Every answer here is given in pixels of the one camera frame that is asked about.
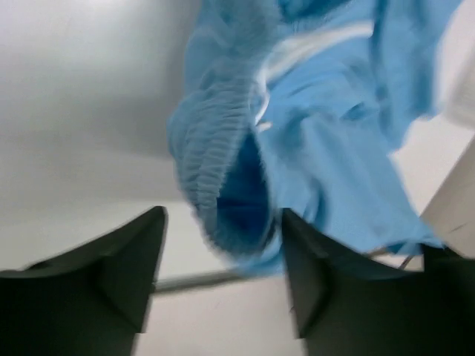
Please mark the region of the light blue shorts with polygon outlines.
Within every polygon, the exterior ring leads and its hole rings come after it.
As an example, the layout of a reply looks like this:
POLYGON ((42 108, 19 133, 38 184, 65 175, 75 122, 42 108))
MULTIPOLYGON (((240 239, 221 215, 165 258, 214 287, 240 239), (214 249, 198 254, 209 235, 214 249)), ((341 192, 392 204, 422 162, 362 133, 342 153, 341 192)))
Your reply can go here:
POLYGON ((249 274, 284 268, 281 210, 364 253, 441 240, 390 160, 436 114, 439 41, 458 1, 203 1, 167 123, 208 245, 249 274))

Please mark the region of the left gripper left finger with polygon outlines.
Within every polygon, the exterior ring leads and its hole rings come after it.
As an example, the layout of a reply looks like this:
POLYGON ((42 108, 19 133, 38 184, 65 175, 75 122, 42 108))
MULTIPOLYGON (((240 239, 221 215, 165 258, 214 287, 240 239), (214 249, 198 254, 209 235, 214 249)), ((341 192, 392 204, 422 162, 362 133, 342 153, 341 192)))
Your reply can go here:
POLYGON ((167 228, 164 207, 23 270, 1 273, 1 353, 133 355, 167 228))

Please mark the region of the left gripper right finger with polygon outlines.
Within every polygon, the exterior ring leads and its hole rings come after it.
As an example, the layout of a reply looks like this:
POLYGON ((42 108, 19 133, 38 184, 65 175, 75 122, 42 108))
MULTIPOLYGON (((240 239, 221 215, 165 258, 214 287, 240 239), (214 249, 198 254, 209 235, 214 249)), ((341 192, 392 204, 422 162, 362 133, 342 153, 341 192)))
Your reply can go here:
POLYGON ((474 261, 422 246, 424 268, 379 263, 282 214, 287 285, 308 355, 472 355, 474 261))

